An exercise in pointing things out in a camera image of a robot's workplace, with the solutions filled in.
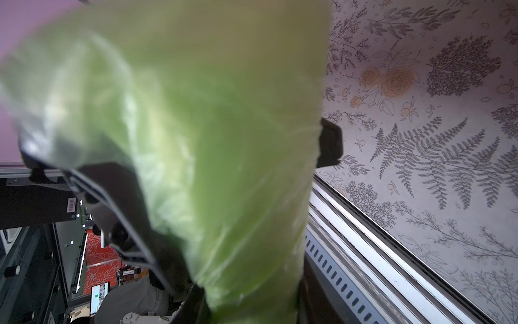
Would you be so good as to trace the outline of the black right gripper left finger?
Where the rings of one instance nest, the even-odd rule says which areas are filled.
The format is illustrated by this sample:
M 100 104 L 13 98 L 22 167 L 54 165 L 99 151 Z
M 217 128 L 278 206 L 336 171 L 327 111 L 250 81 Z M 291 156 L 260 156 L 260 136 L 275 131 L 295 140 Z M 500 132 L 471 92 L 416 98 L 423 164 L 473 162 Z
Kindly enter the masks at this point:
M 209 324 L 210 309 L 206 303 L 205 290 L 194 285 L 188 297 L 174 314 L 171 324 Z

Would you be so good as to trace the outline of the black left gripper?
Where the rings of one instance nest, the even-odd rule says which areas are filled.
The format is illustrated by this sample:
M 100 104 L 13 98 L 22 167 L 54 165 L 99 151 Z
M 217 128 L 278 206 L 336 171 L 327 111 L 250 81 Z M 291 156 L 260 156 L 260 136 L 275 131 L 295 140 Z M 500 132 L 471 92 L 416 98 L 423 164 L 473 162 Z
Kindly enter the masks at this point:
M 33 158 L 18 135 L 18 147 L 31 182 L 52 182 L 45 171 L 51 167 Z M 62 170 L 73 192 L 86 200 L 94 223 L 108 243 L 129 265 L 146 267 L 170 294 L 188 290 L 190 276 L 183 256 L 170 239 L 152 229 L 133 170 L 117 163 L 103 163 Z

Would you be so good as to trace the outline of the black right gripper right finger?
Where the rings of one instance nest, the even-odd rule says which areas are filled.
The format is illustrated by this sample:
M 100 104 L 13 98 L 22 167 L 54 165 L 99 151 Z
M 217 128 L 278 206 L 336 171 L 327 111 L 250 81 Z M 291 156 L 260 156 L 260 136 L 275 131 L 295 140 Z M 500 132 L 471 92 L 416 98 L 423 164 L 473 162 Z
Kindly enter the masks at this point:
M 299 284 L 298 320 L 299 324 L 343 324 L 326 295 L 317 275 L 310 265 L 310 258 L 304 257 L 304 272 Z

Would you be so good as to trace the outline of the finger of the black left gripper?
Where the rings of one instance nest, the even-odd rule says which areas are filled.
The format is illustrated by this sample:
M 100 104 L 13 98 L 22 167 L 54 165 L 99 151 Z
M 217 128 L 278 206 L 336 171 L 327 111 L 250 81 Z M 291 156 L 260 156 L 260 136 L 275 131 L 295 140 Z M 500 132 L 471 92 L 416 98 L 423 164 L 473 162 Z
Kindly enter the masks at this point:
M 321 119 L 322 132 L 319 137 L 320 156 L 317 168 L 337 166 L 343 156 L 343 137 L 341 128 L 333 122 Z

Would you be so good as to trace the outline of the green trash bag roll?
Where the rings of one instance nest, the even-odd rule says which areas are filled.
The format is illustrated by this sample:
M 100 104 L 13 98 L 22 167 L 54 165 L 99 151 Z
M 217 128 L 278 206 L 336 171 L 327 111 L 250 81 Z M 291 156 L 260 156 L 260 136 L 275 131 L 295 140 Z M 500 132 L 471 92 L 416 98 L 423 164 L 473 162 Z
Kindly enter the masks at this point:
M 295 323 L 328 1 L 97 1 L 1 61 L 23 149 L 117 162 L 214 323 Z

